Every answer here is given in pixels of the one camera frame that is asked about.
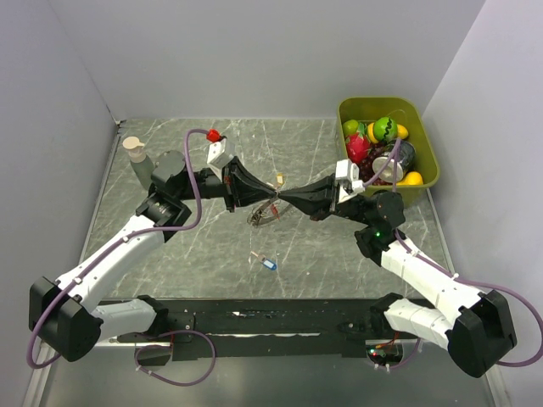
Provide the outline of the red tagged key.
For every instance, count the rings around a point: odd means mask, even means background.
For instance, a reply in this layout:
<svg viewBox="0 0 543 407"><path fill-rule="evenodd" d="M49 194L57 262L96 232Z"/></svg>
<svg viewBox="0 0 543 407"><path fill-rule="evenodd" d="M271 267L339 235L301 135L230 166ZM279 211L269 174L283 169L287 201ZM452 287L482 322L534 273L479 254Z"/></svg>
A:
<svg viewBox="0 0 543 407"><path fill-rule="evenodd" d="M270 205L270 209L271 209L271 212L273 213L274 216L276 216L277 218L279 217L279 211L276 207L276 205L274 203L272 203Z"/></svg>

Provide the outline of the blue tagged key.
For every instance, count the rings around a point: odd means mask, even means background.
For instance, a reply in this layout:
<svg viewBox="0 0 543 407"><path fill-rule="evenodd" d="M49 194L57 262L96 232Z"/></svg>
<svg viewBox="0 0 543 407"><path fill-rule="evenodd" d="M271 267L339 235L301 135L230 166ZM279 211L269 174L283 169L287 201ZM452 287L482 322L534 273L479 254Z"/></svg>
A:
<svg viewBox="0 0 543 407"><path fill-rule="evenodd" d="M277 263L275 261L269 259L264 254L258 254L254 251L250 252L248 261L250 264L254 262L258 262L259 264L261 264L263 267L267 268L268 270L275 271L277 269Z"/></svg>

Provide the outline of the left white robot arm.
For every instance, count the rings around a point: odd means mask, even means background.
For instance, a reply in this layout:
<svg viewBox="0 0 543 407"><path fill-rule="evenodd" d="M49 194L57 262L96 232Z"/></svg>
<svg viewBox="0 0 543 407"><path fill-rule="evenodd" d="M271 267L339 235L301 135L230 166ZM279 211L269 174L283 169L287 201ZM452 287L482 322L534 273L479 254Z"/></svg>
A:
<svg viewBox="0 0 543 407"><path fill-rule="evenodd" d="M121 230L74 269L54 281L42 277L31 286L28 364L45 367L34 360L36 340L54 349L57 358L76 361L111 337L137 332L150 341L161 339L169 314L161 302L143 295L103 305L107 292L140 259L176 233L195 228L203 199L221 198L234 211L276 195L274 187L250 174L229 153L220 153L200 171L193 170L184 153L171 150L161 155L148 196Z"/></svg>

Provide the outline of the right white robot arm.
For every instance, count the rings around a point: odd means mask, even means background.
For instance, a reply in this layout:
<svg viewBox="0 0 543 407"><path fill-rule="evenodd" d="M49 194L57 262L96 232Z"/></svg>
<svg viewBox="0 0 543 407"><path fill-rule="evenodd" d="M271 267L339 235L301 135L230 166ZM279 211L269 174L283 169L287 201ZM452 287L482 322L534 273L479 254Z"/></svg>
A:
<svg viewBox="0 0 543 407"><path fill-rule="evenodd" d="M306 187L282 191L278 197L313 220L335 215L360 222L355 232L361 254L398 276L431 303L414 304L396 294L386 296L370 319L379 337L405 332L445 349L455 364L479 378L517 344L507 300L460 283L430 264L403 232L401 195L382 190L371 197L354 194L331 176Z"/></svg>

